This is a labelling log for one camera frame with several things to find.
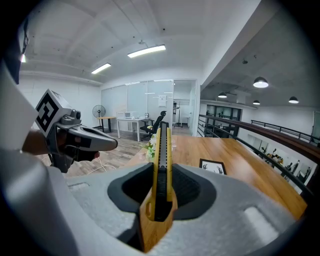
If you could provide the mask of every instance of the desk leg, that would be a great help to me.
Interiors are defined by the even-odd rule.
[[[118,138],[120,139],[119,121],[116,121],[116,128],[118,130]]]
[[[111,133],[112,130],[111,130],[111,121],[110,121],[110,118],[108,119],[108,128],[109,128],[109,133]]]
[[[102,124],[102,132],[104,133],[105,129],[104,129],[104,120],[103,119],[101,119],[101,124]]]
[[[138,142],[140,141],[140,129],[139,129],[139,121],[136,122],[136,132],[138,133]]]

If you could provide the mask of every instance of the forearm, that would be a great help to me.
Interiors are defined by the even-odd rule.
[[[24,141],[22,151],[32,155],[44,155],[49,151],[46,145],[46,138],[40,130],[31,129]]]

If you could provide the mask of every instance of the picture frame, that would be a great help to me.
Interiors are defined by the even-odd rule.
[[[201,169],[213,172],[216,174],[227,175],[225,165],[223,162],[212,161],[200,158],[199,167]]]

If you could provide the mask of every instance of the fan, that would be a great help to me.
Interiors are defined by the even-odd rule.
[[[95,118],[103,117],[106,114],[106,109],[102,105],[96,105],[92,109],[92,114],[94,115]]]

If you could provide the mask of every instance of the wooden tabletop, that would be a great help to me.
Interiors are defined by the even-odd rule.
[[[299,219],[307,204],[270,165],[233,138],[208,138],[172,135],[172,162],[199,167],[200,159],[223,162],[226,174],[256,187],[287,208]],[[142,148],[126,166],[147,163]]]
[[[116,118],[115,116],[102,116],[102,117],[97,117],[96,119],[112,119]]]

